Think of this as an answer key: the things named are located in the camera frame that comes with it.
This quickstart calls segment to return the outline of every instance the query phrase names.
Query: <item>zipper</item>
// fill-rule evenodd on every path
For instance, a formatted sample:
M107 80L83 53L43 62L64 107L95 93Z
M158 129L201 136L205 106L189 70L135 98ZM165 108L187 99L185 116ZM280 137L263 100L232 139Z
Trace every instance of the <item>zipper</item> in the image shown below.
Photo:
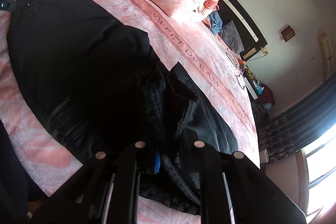
M47 119L48 121L51 121L56 114L58 114L58 112L70 101L69 97L66 97L61 103L59 103L54 109L53 111L51 111L48 115L47 115Z

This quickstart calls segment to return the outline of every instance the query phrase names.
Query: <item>plaid cloth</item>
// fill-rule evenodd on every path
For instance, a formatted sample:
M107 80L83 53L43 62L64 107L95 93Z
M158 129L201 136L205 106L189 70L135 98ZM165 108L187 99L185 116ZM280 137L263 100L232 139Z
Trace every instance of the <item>plaid cloth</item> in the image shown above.
M258 101L251 103L252 113L255 122L259 122L267 113L267 110L264 109Z

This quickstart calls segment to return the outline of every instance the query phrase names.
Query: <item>pink bedspread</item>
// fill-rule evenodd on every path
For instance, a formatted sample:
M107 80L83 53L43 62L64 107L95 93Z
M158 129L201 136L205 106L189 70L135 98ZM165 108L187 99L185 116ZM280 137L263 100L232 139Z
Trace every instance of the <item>pink bedspread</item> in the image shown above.
M178 23L149 0L94 0L126 25L148 32L151 45L168 69L179 61L231 127L239 149L259 166L255 124L243 79L228 57L231 51L203 23ZM0 118L13 147L31 177L48 194L60 187L81 164L41 126L17 86L7 52L10 14L0 11ZM199 223L144 198L138 223Z

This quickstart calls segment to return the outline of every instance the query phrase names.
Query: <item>blue curtain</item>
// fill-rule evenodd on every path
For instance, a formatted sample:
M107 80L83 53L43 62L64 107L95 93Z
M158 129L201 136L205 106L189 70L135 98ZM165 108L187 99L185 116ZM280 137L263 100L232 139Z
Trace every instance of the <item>blue curtain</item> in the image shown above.
M258 130L269 163L309 145L336 123L336 73L295 106Z

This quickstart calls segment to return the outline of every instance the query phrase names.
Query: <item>metal rivet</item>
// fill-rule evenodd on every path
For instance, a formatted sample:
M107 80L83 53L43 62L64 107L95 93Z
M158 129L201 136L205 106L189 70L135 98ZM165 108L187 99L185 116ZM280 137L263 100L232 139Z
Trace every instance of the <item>metal rivet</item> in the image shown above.
M205 146L205 143L202 142L202 141L195 141L194 146L197 147L197 148L202 148L202 147Z
M244 158L244 154L243 152L240 152L240 151L236 151L233 153L233 156L236 158L236 159L239 159L241 160L242 158Z
M145 147L145 142L143 142L143 141L138 141L138 142L136 142L135 143L135 147L136 148L144 148Z
M97 160L102 160L103 158L106 157L106 153L103 152L103 151L99 151L99 152L96 153L95 157L96 157Z

